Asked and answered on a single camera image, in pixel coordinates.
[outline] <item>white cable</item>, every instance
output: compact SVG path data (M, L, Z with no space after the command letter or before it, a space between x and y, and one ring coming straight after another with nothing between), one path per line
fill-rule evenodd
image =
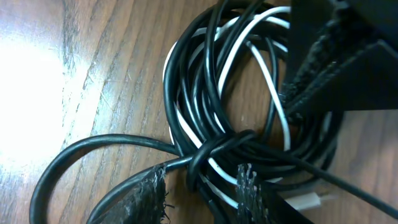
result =
M217 27L217 33L216 33L216 35L215 35L214 40L215 40L215 41L218 40L218 39L223 35L223 33L224 33L226 30L228 30L233 24L235 24L235 22L238 20L238 18L239 18L239 17L235 17L235 18L231 19L231 20L228 21L226 24L224 24L221 28ZM288 29L288 28L290 27L290 23L289 23L289 22L284 21L283 19L276 18L276 17L270 16L270 17L268 17L268 18L266 19L266 21L267 21L267 22L274 23L274 24L277 24L277 25L280 25L281 27L284 27L284 28L286 28L286 29ZM198 29L198 30L195 32L195 34L193 35L193 37L195 37L195 36L197 36L197 35L200 35L200 34L205 34L205 33L206 33L206 28L200 28L200 29ZM280 48L281 50L283 50L284 52L287 52L287 48L286 48L285 46L283 46L282 44L280 44L280 43L278 43L278 42L276 42L276 41L273 41L272 43L273 43L276 47L278 47L278 48ZM194 61L194 59L199 55L199 53L203 50L204 47L205 47L205 43L201 43L201 44L193 51L193 53L192 53L192 55L191 55L191 58L190 58L190 61L189 61L189 64L188 64L188 67L191 67L191 65L192 65L192 63L193 63L193 61Z
M169 60L170 60L170 56L172 55L172 52L173 52L174 47L175 47L175 45L177 44L177 42L178 42L178 41L176 41L176 42L173 44L172 48L170 49L169 53L168 53L167 56L166 56L166 60L164 61L162 82L164 82L164 74L166 73L166 67L167 67L167 64L168 64L168 62L169 62Z
M236 39L236 42L234 43L228 58L226 60L226 63L224 64L223 70L221 72L221 76L220 76L220 80L218 82L218 94L221 96L225 81L226 81L226 77L228 75L229 72L229 68L232 65L232 62L235 58L236 53L238 52L241 44L243 43L243 41L245 40L246 36L250 33L250 31L254 28L254 26L259 23L260 21L262 21L263 19L266 19L267 17L273 15L273 14L277 14L277 13L281 13L281 12L290 12L290 7L287 6L282 6L282 7L274 7L272 9L269 9L265 12L263 12L262 14L260 14L259 16L255 16L254 19L248 24L248 26L246 26L244 28L244 30L242 31L242 33L239 35L238 39ZM269 87L269 91L271 93L271 97L274 100L275 103L275 107L277 109L279 118L280 118L280 122L282 125L282 129L283 129L283 133L284 133L284 149L289 150L290 149L290 131L289 131L289 124L287 123L287 119L285 117L283 108L282 108L282 104L280 103L278 94L275 90L274 84L272 83L272 78L271 75L269 74L269 72L267 72L266 74L264 74L264 77L266 78L268 87Z
M203 175L199 174L201 180L204 183L207 183L211 189L211 191L217 195L220 199L222 199L224 202L226 202L228 205L230 205L231 207L238 209L238 203L233 200L232 198L228 197L228 195L224 194L224 192L222 192L220 189L218 189L216 186L214 186L213 183L211 183L206 177L204 177Z

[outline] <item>wooden surface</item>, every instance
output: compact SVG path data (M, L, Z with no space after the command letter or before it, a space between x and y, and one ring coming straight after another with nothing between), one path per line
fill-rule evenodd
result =
M0 1L0 223L27 223L35 184L66 146L95 134L169 141L162 68L172 44L214 0ZM235 127L260 129L266 83L255 63L228 105ZM352 112L341 130L333 172L398 207L398 113ZM100 198L146 167L173 156L143 147L99 149L58 182L50 223L83 223ZM211 223L208 209L167 177L172 223ZM305 212L316 223L391 223L339 190Z

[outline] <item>coiled cable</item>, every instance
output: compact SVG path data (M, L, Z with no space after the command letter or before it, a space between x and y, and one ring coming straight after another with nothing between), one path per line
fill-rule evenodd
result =
M30 202L30 223L47 222L46 211L52 190L68 167L90 151L111 144L151 147L179 156L163 166L167 172L187 168L188 189L199 191L217 223L231 223L220 200L238 207L228 184L236 184L240 164L252 164L260 183L276 191L300 189L324 179L397 219L397 210L327 172L336 151L336 135L343 118L341 113L304 117L295 124L298 133L291 140L275 88L279 76L277 62L285 60L287 54L289 11L289 7L273 7L260 0L251 3L220 0L200 14L172 47L165 63L164 104L173 144L142 136L105 134L68 146L50 163L35 187ZM268 51L271 72L259 49ZM230 68L233 63L238 63L234 58L247 50L259 62L272 96L267 124L260 136L251 130L236 133L221 106L227 97L223 90L228 83ZM284 132L284 151L265 144L276 113ZM324 120L329 116L327 131L323 133ZM277 183L280 178L303 170L313 177L294 184ZM101 214L149 171L143 170L109 191L93 209L87 223L98 222Z

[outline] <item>electrical wire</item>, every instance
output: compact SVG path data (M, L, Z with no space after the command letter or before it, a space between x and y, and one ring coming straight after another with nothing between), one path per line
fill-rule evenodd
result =
M245 10L240 13L235 9ZM30 202L30 223L47 222L52 190L75 161L92 150L112 144L151 147L179 156L161 166L166 172L187 168L188 189L199 191L216 223L231 223L232 218L224 211L220 200L233 208L238 207L228 184L237 184L239 164L251 164L256 178L267 188L296 190L323 179L398 219L398 211L390 205L327 172L336 151L336 136L343 119L341 113L304 117L293 124L298 127L296 138L290 137L289 124L277 94L278 60L285 60L288 52L285 30L289 28L289 12L289 7L273 7L257 0L219 1L200 14L172 46L164 66L164 104L172 144L127 134L105 134L73 143L49 164L39 179ZM262 29L256 30L258 24ZM271 72L260 50L268 51ZM227 97L223 90L230 81L228 74L239 63L235 58L247 51L259 63L272 98L261 137L251 130L236 133L221 106ZM284 151L266 144L275 113L281 120ZM150 170L143 170L111 189L95 206L87 223L101 222L101 215ZM313 176L293 184L277 183L280 178L303 170Z

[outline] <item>black plastic object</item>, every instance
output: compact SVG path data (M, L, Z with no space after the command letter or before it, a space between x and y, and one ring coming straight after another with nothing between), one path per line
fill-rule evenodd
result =
M118 203L93 223L159 224L165 217L165 168L155 166Z
M293 0L281 91L288 116L398 108L396 12L388 0Z
M266 183L256 183L257 175L251 167L251 164L241 164L238 168L236 196L239 224L313 224Z

